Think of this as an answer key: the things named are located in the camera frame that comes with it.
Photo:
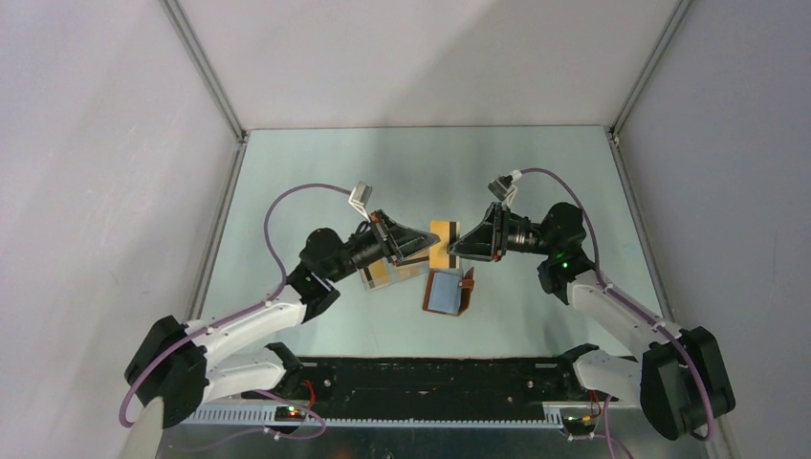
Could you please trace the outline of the gold card with black stripe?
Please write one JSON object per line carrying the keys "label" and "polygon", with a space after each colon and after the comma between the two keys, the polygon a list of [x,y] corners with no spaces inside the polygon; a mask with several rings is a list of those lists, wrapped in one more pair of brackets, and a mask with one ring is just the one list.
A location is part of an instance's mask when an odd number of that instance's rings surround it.
{"label": "gold card with black stripe", "polygon": [[459,257],[449,253],[449,246],[460,236],[457,221],[432,220],[430,231],[439,237],[439,241],[428,250],[429,267],[432,270],[458,270],[461,268]]}

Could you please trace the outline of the brown leather card holder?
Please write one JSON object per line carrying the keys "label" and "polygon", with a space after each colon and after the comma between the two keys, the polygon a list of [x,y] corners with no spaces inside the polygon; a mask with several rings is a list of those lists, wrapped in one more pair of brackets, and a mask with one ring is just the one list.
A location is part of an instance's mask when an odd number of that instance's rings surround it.
{"label": "brown leather card holder", "polygon": [[459,317],[470,307],[474,286],[474,268],[464,273],[431,270],[427,278],[422,310],[443,316]]}

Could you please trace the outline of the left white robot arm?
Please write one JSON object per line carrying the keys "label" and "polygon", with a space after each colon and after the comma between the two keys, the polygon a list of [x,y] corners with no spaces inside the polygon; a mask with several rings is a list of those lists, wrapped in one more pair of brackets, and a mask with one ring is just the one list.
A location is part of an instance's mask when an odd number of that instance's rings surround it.
{"label": "left white robot arm", "polygon": [[382,260],[401,265],[440,241],[381,210],[372,212],[367,223],[368,230],[347,239],[329,228],[310,233],[298,265],[281,283],[295,292],[292,300],[273,294],[222,318],[157,320],[126,367],[129,390],[120,407],[121,424],[134,425],[127,418],[134,399],[142,404],[162,400],[161,427],[167,429],[209,401],[261,390],[284,399],[297,394],[301,364],[286,345],[269,343],[252,354],[246,348],[321,316],[338,300],[335,285],[344,278]]}

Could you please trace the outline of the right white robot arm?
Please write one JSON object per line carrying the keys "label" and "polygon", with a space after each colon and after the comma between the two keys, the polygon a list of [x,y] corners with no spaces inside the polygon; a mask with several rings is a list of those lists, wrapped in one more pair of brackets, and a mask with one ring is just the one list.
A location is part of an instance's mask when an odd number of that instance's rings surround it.
{"label": "right white robot arm", "polygon": [[496,262],[515,251],[543,256],[542,290],[591,317],[631,354],[613,356],[595,345],[572,350],[573,363],[556,375],[559,393],[579,400],[591,390],[642,409],[663,437],[696,436],[701,426],[733,411],[736,398],[714,335],[657,316],[610,283],[582,248],[585,215],[556,203],[539,223],[490,205],[474,229],[449,245],[449,253]]}

